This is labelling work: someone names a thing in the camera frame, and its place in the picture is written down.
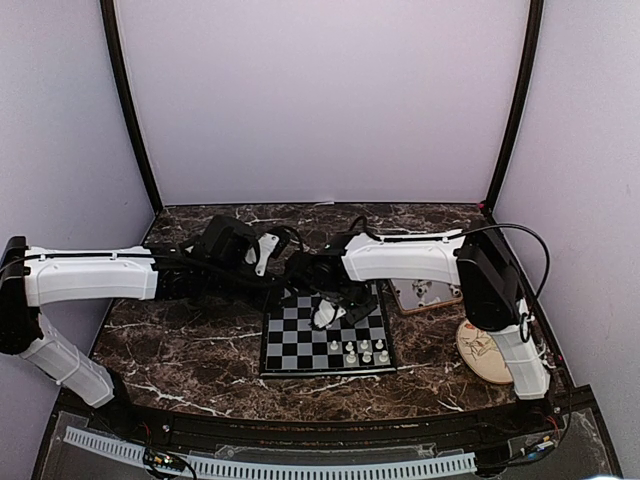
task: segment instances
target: marble surface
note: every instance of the marble surface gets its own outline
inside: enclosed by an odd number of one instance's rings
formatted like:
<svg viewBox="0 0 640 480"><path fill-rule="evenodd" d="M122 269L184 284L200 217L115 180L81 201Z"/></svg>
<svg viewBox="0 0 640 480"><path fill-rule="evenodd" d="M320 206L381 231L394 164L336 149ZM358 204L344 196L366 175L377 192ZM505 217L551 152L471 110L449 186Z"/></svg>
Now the marble surface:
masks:
<svg viewBox="0 0 640 480"><path fill-rule="evenodd" d="M366 215L372 229L384 233L437 232L481 218L473 205L170 207L156 221L148 243L186 240L201 232L215 214L232 215L258 232L278 224L293 226L311 249L346 230L358 215ZM410 419L514 401L510 386L483 381L460 358L455 332L464 318L462 305L403 316L389 292L386 300L399 367L395 374L261 379L262 314L241 303L213 298L120 300L93 357L122 373L139 405L231 418Z"/></svg>

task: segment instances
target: round plate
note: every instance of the round plate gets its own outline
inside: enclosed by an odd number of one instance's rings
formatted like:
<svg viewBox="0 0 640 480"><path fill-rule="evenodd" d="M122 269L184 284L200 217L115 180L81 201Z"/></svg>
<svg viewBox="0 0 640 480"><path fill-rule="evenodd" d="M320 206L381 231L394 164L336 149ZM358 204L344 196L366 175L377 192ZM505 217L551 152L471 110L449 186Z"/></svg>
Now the round plate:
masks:
<svg viewBox="0 0 640 480"><path fill-rule="evenodd" d="M456 343L462 359L480 378L499 385L513 383L498 346L487 332L465 320L458 327Z"/></svg>

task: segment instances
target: white wall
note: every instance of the white wall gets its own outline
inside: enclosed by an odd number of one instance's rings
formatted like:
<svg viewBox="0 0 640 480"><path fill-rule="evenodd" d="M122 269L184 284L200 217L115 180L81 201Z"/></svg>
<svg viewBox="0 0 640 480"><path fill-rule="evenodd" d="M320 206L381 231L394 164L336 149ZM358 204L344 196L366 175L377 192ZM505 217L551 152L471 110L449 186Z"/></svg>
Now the white wall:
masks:
<svg viewBox="0 0 640 480"><path fill-rule="evenodd" d="M484 198L527 0L120 0L167 204Z"/></svg>
<svg viewBox="0 0 640 480"><path fill-rule="evenodd" d="M591 383L625 474L640 477L640 3L547 2L499 221L553 253L542 297L579 384ZM511 236L540 278L541 252Z"/></svg>
<svg viewBox="0 0 640 480"><path fill-rule="evenodd" d="M0 250L125 247L152 219L109 64L97 1L0 2ZM47 313L85 352L104 302ZM31 478L57 388L0 355L0 478Z"/></svg>

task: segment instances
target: chessboard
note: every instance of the chessboard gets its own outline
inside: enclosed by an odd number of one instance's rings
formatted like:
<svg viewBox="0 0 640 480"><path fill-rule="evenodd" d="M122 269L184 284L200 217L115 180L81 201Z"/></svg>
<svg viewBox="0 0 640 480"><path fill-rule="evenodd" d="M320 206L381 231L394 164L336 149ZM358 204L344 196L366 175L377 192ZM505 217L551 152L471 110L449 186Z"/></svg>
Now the chessboard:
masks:
<svg viewBox="0 0 640 480"><path fill-rule="evenodd" d="M396 362L389 320L380 285L369 285L378 306L366 318L350 325L344 318L326 329L312 326L318 295L290 295L282 308L267 313L262 330L260 375L301 377L370 375L395 372Z"/></svg>

